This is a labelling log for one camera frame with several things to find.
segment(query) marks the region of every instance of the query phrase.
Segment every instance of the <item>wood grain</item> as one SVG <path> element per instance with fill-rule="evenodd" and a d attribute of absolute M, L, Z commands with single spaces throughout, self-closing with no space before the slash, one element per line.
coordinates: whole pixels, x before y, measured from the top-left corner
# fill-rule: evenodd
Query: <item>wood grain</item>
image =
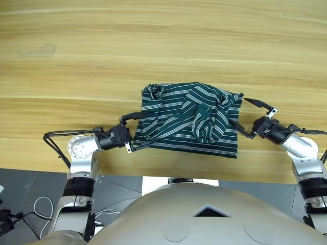
<path fill-rule="evenodd" d="M 140 110 L 149 83 L 243 92 L 278 107 L 285 125 L 327 130 L 326 13 L 325 0 L 1 1 L 0 167 L 65 172 L 43 133 L 110 128 Z M 52 57 L 38 52 L 44 44 L 56 46 Z M 264 113 L 244 102 L 241 123 Z M 321 154 L 324 136 L 311 138 Z M 238 159 L 114 149 L 101 170 L 294 182 L 282 149 L 242 136 L 239 148 Z"/>

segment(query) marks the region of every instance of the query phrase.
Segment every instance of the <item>vent grille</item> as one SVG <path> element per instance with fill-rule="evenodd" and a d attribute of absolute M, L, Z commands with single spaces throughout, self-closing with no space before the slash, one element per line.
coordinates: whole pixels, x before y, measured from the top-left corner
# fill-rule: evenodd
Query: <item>vent grille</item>
<path fill-rule="evenodd" d="M 195 217 L 228 217 L 226 215 L 223 215 L 215 210 L 212 210 L 211 208 L 205 208 L 201 212 L 199 212 Z"/>

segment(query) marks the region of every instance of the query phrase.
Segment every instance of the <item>black cable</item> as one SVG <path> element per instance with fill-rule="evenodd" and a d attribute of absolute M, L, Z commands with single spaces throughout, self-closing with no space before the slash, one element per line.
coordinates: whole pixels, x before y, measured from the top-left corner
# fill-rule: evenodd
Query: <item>black cable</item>
<path fill-rule="evenodd" d="M 35 232 L 35 230 L 30 226 L 30 224 L 29 223 L 27 223 L 26 222 L 26 220 L 24 219 L 24 218 L 21 218 L 24 222 L 25 222 L 25 224 L 33 231 L 33 233 L 34 233 L 34 235 L 36 236 L 36 238 L 37 239 L 39 239 L 40 240 L 40 237 L 36 234 L 36 232 Z"/>
<path fill-rule="evenodd" d="M 38 216 L 39 218 L 44 219 L 44 220 L 46 220 L 46 221 L 51 221 L 51 220 L 52 220 L 51 218 L 44 218 L 44 217 L 38 215 L 36 212 L 29 212 L 29 213 L 25 214 L 25 215 L 23 216 L 23 218 L 25 218 L 26 216 L 28 216 L 28 215 L 30 215 L 30 214 L 34 214 L 34 215 Z"/>
<path fill-rule="evenodd" d="M 273 133 L 303 133 L 303 134 L 326 134 L 327 132 L 323 130 L 312 130 L 312 129 L 294 129 L 294 130 L 289 130 L 289 131 L 272 131 Z"/>
<path fill-rule="evenodd" d="M 73 136 L 79 134 L 96 134 L 104 137 L 108 137 L 108 135 L 104 132 L 96 131 L 96 130 L 61 130 L 61 131 L 52 131 L 47 132 L 43 136 L 43 140 L 59 155 L 59 158 L 66 164 L 68 168 L 71 167 L 71 162 L 61 151 L 59 146 L 53 141 L 51 137 L 61 137 L 61 136 Z"/>
<path fill-rule="evenodd" d="M 322 155 L 320 161 L 322 161 L 322 164 L 325 164 L 327 160 L 327 150 L 325 151 L 325 153 Z"/>

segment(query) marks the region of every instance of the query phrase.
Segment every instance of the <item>folded shirt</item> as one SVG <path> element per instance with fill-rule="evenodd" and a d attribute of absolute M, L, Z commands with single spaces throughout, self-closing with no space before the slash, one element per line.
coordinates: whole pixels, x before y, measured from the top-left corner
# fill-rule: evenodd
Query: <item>folded shirt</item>
<path fill-rule="evenodd" d="M 134 144 L 159 139 L 150 147 L 237 158 L 242 93 L 202 83 L 150 84 L 142 90 L 142 111 Z"/>

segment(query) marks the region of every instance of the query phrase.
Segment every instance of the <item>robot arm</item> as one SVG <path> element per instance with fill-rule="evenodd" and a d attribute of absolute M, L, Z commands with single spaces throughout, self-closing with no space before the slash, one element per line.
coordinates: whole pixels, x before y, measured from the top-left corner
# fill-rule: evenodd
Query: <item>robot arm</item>
<path fill-rule="evenodd" d="M 69 167 L 67 183 L 60 198 L 49 233 L 70 230 L 79 233 L 85 241 L 89 241 L 95 231 L 95 215 L 91 213 L 92 198 L 95 183 L 99 175 L 98 152 L 106 151 L 116 147 L 126 147 L 128 153 L 148 147 L 154 140 L 147 141 L 139 147 L 131 143 L 132 136 L 129 129 L 125 127 L 129 119 L 145 118 L 146 113 L 132 113 L 120 118 L 120 123 L 108 131 L 98 127 L 91 131 L 90 136 L 76 135 L 69 142 L 67 150 L 71 157 L 71 163 L 60 151 L 62 158 Z M 44 135 L 44 140 L 49 144 L 51 136 L 73 135 L 75 131 L 49 132 Z"/>
<path fill-rule="evenodd" d="M 327 233 L 327 172 L 324 162 L 327 158 L 326 153 L 318 159 L 318 146 L 315 141 L 299 137 L 295 132 L 307 134 L 326 134 L 323 131 L 312 131 L 300 129 L 296 125 L 288 128 L 279 123 L 272 117 L 277 112 L 276 108 L 264 102 L 245 99 L 250 103 L 268 109 L 268 116 L 263 116 L 253 124 L 252 132 L 248 133 L 240 124 L 230 121 L 234 127 L 243 135 L 253 139 L 259 135 L 267 138 L 274 144 L 280 145 L 287 151 L 292 159 L 292 170 L 296 181 L 299 184 L 307 217 L 303 217 L 307 225 L 312 226 L 322 234 Z"/>

